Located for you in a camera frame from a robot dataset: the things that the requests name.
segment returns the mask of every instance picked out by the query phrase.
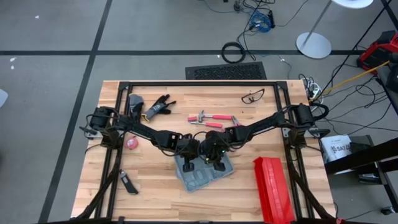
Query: lamp base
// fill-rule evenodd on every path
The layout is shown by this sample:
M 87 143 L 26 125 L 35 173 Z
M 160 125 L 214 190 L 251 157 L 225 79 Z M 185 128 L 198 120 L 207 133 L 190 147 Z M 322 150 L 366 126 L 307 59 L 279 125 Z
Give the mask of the lamp base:
M 301 53 L 310 58 L 324 58 L 330 55 L 331 44 L 328 39 L 324 36 L 312 33 L 307 43 L 303 45 L 305 39 L 309 35 L 309 32 L 300 34 L 296 40 L 296 46 Z

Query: eyeglasses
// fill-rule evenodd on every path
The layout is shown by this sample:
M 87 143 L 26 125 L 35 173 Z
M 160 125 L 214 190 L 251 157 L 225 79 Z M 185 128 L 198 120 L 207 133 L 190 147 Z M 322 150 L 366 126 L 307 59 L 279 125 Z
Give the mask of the eyeglasses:
M 245 104 L 251 104 L 253 102 L 256 102 L 257 100 L 260 100 L 262 96 L 264 95 L 265 89 L 261 89 L 255 93 L 249 93 L 246 96 L 242 97 L 242 102 Z

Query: hammer head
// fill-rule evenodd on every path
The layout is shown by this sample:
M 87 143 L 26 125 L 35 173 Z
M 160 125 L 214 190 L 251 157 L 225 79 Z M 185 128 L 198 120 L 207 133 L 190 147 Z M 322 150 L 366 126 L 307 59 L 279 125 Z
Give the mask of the hammer head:
M 199 123 L 202 123 L 203 121 L 203 117 L 205 116 L 205 110 L 202 110 L 199 114 L 198 114 L 198 121 Z

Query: gray plastic tray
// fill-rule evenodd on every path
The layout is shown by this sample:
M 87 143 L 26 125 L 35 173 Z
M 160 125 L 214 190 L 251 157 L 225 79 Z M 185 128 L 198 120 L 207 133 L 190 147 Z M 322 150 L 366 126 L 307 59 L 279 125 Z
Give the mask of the gray plastic tray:
M 212 181 L 221 179 L 234 172 L 234 167 L 226 154 L 221 159 L 221 162 L 225 165 L 225 171 L 223 172 L 214 170 L 213 164 L 205 164 L 205 162 L 200 158 L 196 158 L 191 161 L 195 165 L 194 171 L 183 172 L 182 165 L 184 164 L 184 159 L 178 156 L 174 158 L 175 163 L 177 164 L 177 170 L 175 171 L 177 177 L 182 180 L 185 190 L 188 192 L 194 192 L 201 189 Z

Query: gray floor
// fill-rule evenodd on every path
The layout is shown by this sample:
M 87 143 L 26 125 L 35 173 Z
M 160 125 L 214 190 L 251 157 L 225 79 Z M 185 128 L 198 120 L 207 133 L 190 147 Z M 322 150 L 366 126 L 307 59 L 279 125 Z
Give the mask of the gray floor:
M 303 0 L 276 0 L 272 5 L 275 23 L 285 24 Z M 217 10 L 231 10 L 230 3 L 208 0 Z M 105 6 L 105 0 L 0 0 L 0 51 L 2 50 L 90 50 Z M 267 34 L 248 37 L 251 49 L 295 50 L 295 38 L 310 29 L 326 0 L 309 0 L 297 17 L 286 27 Z M 332 4 L 317 32 L 325 35 L 334 50 L 349 50 L 361 37 L 382 6 L 375 0 L 362 10 L 343 9 Z M 398 3 L 391 3 L 398 11 Z M 218 14 L 197 0 L 114 0 L 104 29 L 100 50 L 218 50 L 235 41 L 243 30 L 246 14 Z M 363 40 L 368 46 L 382 31 L 393 29 L 384 13 Z M 35 223 L 50 184 L 65 131 L 75 104 L 77 91 L 88 56 L 14 56 L 0 57 L 0 88 L 9 93 L 0 108 L 0 223 Z M 299 73 L 312 76 L 324 86 L 331 71 L 345 56 L 334 55 L 312 60 L 302 55 L 281 55 L 292 65 L 290 78 Z M 355 63 L 351 57 L 349 63 Z M 258 56 L 268 79 L 286 79 L 289 67 L 279 57 Z M 217 55 L 188 56 L 97 56 L 85 92 L 77 126 L 55 197 L 50 221 L 70 216 L 83 163 L 87 140 L 78 130 L 98 102 L 103 80 L 183 80 L 185 67 L 224 63 Z M 335 83 L 351 78 L 362 70 L 345 67 Z M 369 77 L 352 84 L 364 82 Z M 369 85 L 382 91 L 377 83 Z M 344 93 L 326 98 L 333 106 Z M 350 96 L 330 117 L 343 114 L 371 101 L 370 96 Z M 388 100 L 368 109 L 356 110 L 340 120 L 368 124 L 386 110 Z M 319 122 L 320 128 L 331 128 Z M 336 130 L 349 133 L 358 127 L 336 124 Z M 396 129 L 397 115 L 390 108 L 386 117 L 374 126 Z M 397 133 L 363 129 L 357 135 L 370 134 L 376 144 L 397 137 Z M 398 175 L 391 179 L 398 183 Z M 331 176 L 333 198 L 339 217 L 389 205 L 381 186 L 361 185 L 353 174 Z M 355 219 L 374 223 L 396 223 L 397 215 L 372 212 Z

